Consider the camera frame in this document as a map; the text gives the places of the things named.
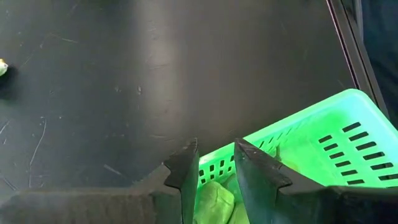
basket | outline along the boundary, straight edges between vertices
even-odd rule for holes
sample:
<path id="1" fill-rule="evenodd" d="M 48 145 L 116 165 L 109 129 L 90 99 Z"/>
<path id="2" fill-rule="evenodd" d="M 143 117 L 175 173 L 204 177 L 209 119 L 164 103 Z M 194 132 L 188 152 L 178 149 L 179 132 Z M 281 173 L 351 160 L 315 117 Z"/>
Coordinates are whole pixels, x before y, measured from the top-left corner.
<path id="1" fill-rule="evenodd" d="M 397 137 L 367 95 L 345 90 L 245 139 L 272 156 L 278 146 L 285 165 L 322 185 L 386 188 L 398 186 Z M 235 173 L 233 149 L 200 158 L 198 188 Z"/>

green sponge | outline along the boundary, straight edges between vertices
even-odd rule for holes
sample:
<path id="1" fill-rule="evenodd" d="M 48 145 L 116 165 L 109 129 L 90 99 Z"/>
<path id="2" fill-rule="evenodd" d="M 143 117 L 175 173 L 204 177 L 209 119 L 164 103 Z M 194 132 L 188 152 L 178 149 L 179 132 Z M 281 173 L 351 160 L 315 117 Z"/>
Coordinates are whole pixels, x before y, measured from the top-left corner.
<path id="1" fill-rule="evenodd" d="M 243 203 L 237 203 L 228 224 L 250 224 Z"/>
<path id="2" fill-rule="evenodd" d="M 193 217 L 197 224 L 227 224 L 234 210 L 234 195 L 217 182 L 209 182 L 200 190 Z"/>

table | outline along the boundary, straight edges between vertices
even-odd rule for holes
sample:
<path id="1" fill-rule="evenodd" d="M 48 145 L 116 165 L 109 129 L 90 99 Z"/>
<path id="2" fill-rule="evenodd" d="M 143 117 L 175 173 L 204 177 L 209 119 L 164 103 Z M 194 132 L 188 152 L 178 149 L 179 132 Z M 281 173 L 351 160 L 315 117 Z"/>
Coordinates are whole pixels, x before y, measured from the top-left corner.
<path id="1" fill-rule="evenodd" d="M 2 1 L 0 198 L 127 187 L 354 87 L 326 2 L 275 2 Z"/>

green plastic basket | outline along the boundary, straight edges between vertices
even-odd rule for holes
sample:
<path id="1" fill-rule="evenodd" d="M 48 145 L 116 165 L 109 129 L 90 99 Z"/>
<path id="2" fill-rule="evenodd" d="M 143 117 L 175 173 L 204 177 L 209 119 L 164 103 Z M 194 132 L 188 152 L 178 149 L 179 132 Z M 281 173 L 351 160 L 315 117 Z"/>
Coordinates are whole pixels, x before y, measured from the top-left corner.
<path id="1" fill-rule="evenodd" d="M 279 146 L 283 163 L 322 185 L 384 188 L 398 186 L 397 137 L 368 96 L 345 90 L 245 139 L 272 156 Z M 233 149 L 200 158 L 198 188 L 235 173 Z"/>

black table surface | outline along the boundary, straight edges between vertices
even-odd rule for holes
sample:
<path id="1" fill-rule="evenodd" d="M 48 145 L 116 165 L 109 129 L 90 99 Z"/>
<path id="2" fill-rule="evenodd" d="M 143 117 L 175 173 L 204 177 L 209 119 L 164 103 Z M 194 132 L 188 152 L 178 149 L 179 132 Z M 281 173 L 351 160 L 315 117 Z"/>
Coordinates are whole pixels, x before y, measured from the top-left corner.
<path id="1" fill-rule="evenodd" d="M 0 2 L 0 197 L 126 187 L 354 87 L 326 1 Z"/>

